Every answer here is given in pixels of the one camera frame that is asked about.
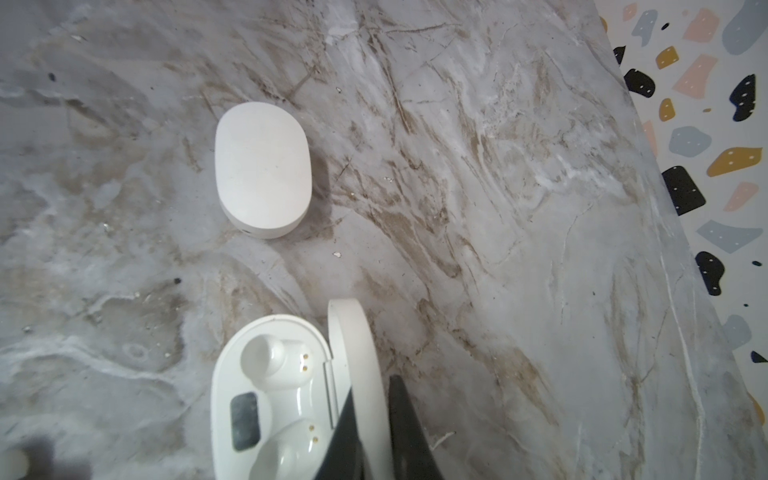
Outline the white earbud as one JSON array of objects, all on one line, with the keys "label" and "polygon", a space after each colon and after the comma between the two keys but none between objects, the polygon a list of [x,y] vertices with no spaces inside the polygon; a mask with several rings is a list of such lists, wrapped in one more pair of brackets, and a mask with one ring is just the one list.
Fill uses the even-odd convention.
[{"label": "white earbud", "polygon": [[20,480],[30,469],[30,461],[22,449],[9,449],[0,454],[0,480]]}]

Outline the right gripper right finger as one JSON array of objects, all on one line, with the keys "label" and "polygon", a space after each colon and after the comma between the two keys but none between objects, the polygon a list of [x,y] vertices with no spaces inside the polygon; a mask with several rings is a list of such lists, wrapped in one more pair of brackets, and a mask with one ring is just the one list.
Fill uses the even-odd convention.
[{"label": "right gripper right finger", "polygon": [[443,480],[405,382],[399,375],[389,378],[388,402],[395,478]]}]

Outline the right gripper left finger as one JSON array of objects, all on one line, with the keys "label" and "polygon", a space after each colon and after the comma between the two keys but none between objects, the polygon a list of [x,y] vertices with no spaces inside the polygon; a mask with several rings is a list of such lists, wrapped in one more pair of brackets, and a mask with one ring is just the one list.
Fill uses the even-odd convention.
[{"label": "right gripper left finger", "polygon": [[362,480],[363,478],[364,452],[358,433],[354,399],[349,392],[315,480]]}]

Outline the white earbud charging case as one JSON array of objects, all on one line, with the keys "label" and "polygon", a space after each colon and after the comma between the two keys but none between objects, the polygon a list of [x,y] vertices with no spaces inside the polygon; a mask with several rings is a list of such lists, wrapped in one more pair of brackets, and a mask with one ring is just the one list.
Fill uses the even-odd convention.
[{"label": "white earbud charging case", "polygon": [[284,109],[246,102],[218,121],[214,142],[217,194],[229,220],[259,239],[276,239],[305,217],[312,198],[309,146]]}]

